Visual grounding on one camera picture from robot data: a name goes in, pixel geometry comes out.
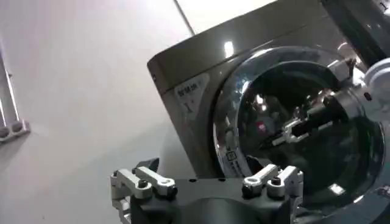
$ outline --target white plastic part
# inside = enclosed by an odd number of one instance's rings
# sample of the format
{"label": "white plastic part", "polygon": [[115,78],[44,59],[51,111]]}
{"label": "white plastic part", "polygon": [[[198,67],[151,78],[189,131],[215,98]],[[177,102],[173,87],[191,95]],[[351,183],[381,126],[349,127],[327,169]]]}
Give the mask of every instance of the white plastic part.
{"label": "white plastic part", "polygon": [[364,107],[365,115],[372,121],[380,122],[390,119],[390,58],[371,66],[366,72],[363,87],[358,94]]}

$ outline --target bolt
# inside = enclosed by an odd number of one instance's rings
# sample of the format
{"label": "bolt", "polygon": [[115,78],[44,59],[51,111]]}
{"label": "bolt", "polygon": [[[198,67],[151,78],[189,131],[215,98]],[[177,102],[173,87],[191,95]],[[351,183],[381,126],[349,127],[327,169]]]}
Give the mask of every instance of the bolt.
{"label": "bolt", "polygon": [[172,197],[175,197],[177,195],[177,187],[170,187],[168,188],[168,192],[167,192],[167,197],[168,198],[172,198]]}
{"label": "bolt", "polygon": [[145,188],[147,186],[148,182],[146,180],[139,180],[138,181],[138,188]]}
{"label": "bolt", "polygon": [[244,185],[243,188],[241,188],[241,191],[243,192],[243,196],[245,198],[252,198],[254,196],[254,192],[253,192],[253,187],[252,186]]}
{"label": "bolt", "polygon": [[280,180],[279,177],[274,177],[272,180],[271,180],[271,184],[273,185],[280,185],[282,183],[282,181]]}

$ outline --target dark gray washing machine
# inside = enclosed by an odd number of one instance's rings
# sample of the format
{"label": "dark gray washing machine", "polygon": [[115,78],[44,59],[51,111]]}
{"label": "dark gray washing machine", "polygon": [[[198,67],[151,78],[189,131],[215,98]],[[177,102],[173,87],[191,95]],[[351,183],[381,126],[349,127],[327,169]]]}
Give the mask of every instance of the dark gray washing machine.
{"label": "dark gray washing machine", "polygon": [[362,42],[343,34],[320,2],[284,0],[157,54],[148,68],[197,176],[297,166],[305,174],[297,222],[390,223],[387,126],[361,118],[258,149],[298,108],[359,84],[365,65],[382,57],[364,47],[359,57],[349,43]]}

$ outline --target metal clamp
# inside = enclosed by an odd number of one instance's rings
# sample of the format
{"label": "metal clamp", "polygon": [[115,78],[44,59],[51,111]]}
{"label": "metal clamp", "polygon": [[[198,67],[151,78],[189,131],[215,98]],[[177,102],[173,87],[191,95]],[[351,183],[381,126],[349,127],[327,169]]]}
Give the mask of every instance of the metal clamp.
{"label": "metal clamp", "polygon": [[144,199],[152,196],[152,185],[139,179],[127,169],[122,169],[111,175],[112,199],[124,198],[133,195]]}
{"label": "metal clamp", "polygon": [[273,140],[272,145],[277,146],[280,145],[283,142],[287,143],[294,143],[294,142],[299,142],[302,139],[306,138],[309,136],[308,133],[305,133],[304,135],[301,136],[295,136],[292,134],[293,132],[293,127],[296,125],[302,123],[300,119],[293,119],[292,121],[288,122],[284,127],[283,127],[283,132],[282,136],[280,138],[277,138]]}
{"label": "metal clamp", "polygon": [[161,196],[170,197],[177,193],[176,184],[173,179],[165,178],[147,167],[141,166],[135,168],[135,174],[150,182]]}
{"label": "metal clamp", "polygon": [[30,132],[29,123],[19,117],[10,76],[0,47],[0,142],[11,141]]}
{"label": "metal clamp", "polygon": [[267,182],[270,197],[303,197],[303,172],[294,166],[286,167],[280,174]]}
{"label": "metal clamp", "polygon": [[128,196],[145,199],[152,196],[152,185],[139,179],[127,169],[114,172],[110,177],[112,206],[119,212],[123,224],[131,224],[130,202]]}
{"label": "metal clamp", "polygon": [[242,188],[243,195],[245,197],[254,197],[259,195],[267,181],[276,175],[278,175],[278,167],[273,164],[268,164],[255,175],[245,177]]}

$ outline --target robotic arm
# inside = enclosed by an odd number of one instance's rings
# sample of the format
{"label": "robotic arm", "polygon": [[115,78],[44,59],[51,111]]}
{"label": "robotic arm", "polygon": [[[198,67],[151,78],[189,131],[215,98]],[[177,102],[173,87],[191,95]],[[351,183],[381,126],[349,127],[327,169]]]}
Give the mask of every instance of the robotic arm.
{"label": "robotic arm", "polygon": [[364,83],[330,92],[311,107],[304,117],[287,122],[282,130],[269,138],[261,147],[299,142],[313,131],[324,129],[335,122],[355,117],[366,117],[373,122],[390,118],[390,58],[374,64],[364,76]]}

